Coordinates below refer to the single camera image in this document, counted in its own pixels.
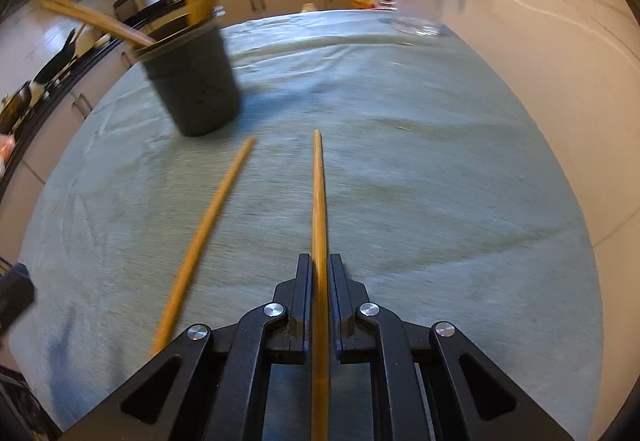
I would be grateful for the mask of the black frying pan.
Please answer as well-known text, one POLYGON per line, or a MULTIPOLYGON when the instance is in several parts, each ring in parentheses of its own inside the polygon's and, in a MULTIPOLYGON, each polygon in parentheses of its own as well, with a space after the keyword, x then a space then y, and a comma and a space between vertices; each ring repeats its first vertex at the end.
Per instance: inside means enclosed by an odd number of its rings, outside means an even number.
POLYGON ((44 92, 44 87, 58 77, 58 75, 73 62, 76 55, 76 41, 81 31, 85 29, 85 26, 86 25, 81 25, 79 29, 73 29, 68 34, 62 49, 40 69, 38 74, 35 75, 35 78, 29 83, 32 98, 39 98, 44 92))

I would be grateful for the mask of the wooden chopstick eight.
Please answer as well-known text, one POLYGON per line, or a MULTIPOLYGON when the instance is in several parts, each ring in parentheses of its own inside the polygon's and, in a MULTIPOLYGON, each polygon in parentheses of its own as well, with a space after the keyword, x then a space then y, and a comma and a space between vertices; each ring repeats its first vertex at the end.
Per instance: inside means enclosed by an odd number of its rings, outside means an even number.
POLYGON ((311 217, 312 324, 311 324, 311 439, 329 439, 330 326, 328 297, 328 231, 326 231, 326 181, 322 135, 314 130, 311 217))

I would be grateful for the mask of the blue-grey table cloth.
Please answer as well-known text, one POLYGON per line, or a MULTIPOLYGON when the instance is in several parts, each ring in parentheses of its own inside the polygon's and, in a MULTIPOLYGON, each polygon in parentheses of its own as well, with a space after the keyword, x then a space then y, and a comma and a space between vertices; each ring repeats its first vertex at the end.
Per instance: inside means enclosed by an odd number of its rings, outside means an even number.
POLYGON ((536 123, 461 39, 382 12, 224 31, 241 114, 185 138, 140 66, 93 109, 35 205, 37 289, 10 349, 62 428, 146 362, 186 248, 248 136, 180 323, 235 322, 310 247, 312 135, 330 248, 402 319, 458 326, 570 435, 587 438, 603 351, 585 219, 536 123))

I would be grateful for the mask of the dark perforated utensil holder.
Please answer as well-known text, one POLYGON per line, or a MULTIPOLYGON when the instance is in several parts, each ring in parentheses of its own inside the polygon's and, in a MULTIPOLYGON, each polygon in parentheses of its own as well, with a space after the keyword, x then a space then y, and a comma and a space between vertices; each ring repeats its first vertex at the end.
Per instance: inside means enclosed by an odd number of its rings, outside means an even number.
POLYGON ((235 120, 242 94, 215 14, 195 25, 181 15, 151 37, 155 43, 138 60, 182 135, 206 135, 235 120))

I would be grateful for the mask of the wooden chopstick seven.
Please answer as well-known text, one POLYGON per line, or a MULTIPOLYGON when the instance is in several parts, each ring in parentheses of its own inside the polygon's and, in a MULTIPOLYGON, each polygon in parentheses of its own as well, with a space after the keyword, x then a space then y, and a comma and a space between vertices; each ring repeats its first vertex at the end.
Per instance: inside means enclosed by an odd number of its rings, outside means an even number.
POLYGON ((222 177, 200 224, 198 224, 198 228, 191 239, 186 255, 178 268, 174 283, 169 291, 160 323, 155 331, 149 357, 154 357, 155 354, 160 353, 168 345, 172 335, 174 335, 183 302, 186 300, 193 276, 200 264, 209 235, 214 229, 219 213, 224 208, 236 178, 240 174, 248 156, 250 156, 255 142, 256 138, 254 136, 249 136, 244 141, 232 164, 230 164, 230 167, 222 177))

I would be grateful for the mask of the wooden chopstick one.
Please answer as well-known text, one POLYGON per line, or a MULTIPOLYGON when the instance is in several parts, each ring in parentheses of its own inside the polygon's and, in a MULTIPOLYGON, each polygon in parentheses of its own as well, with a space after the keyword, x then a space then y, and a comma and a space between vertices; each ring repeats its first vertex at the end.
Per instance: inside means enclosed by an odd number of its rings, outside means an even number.
POLYGON ((111 16, 72 2, 71 0, 41 0, 40 6, 48 11, 77 19, 81 23, 98 28, 138 48, 146 48, 155 43, 155 40, 144 32, 127 26, 111 16))

